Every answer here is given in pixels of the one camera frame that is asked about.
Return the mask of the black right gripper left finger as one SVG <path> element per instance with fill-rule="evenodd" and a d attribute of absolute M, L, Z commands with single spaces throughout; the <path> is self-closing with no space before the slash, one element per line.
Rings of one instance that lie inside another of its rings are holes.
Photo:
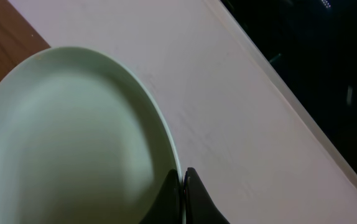
<path fill-rule="evenodd" d="M 149 211 L 140 224 L 181 224 L 181 185 L 177 170 L 171 169 Z"/>

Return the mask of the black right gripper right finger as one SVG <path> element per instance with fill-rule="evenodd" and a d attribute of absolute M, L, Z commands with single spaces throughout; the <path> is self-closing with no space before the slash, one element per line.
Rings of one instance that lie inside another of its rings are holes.
<path fill-rule="evenodd" d="M 186 224 L 230 224 L 217 209 L 193 167 L 184 178 Z"/>

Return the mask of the light blue plate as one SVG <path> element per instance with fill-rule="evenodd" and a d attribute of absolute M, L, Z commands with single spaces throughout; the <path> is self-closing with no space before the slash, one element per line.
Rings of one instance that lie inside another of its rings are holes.
<path fill-rule="evenodd" d="M 179 168 L 156 102 L 104 54 L 43 50 L 0 82 L 0 223 L 138 223 Z"/>

